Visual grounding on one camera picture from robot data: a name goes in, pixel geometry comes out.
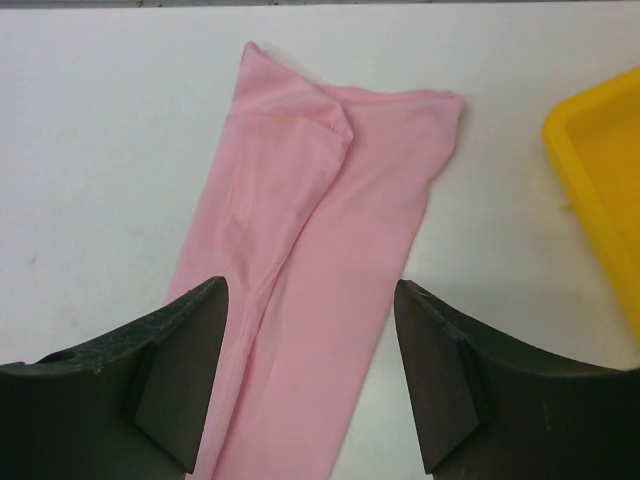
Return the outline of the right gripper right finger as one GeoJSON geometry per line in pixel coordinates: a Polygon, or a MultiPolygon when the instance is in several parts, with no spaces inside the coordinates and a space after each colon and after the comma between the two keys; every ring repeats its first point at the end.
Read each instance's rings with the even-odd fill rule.
{"type": "Polygon", "coordinates": [[[529,345],[402,280],[394,318],[436,479],[635,479],[639,373],[529,345]]]}

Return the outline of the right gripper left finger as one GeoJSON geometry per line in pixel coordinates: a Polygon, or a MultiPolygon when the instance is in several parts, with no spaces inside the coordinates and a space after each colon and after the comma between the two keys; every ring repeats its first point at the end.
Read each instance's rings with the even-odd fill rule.
{"type": "Polygon", "coordinates": [[[5,479],[183,479],[196,467],[225,279],[38,362],[1,368],[5,479]]]}

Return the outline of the pink t shirt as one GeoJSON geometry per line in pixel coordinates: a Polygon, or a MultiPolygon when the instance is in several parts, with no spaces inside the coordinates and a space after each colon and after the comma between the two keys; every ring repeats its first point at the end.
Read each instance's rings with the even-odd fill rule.
{"type": "Polygon", "coordinates": [[[326,479],[464,99],[316,84],[244,47],[168,295],[225,278],[197,479],[326,479]]]}

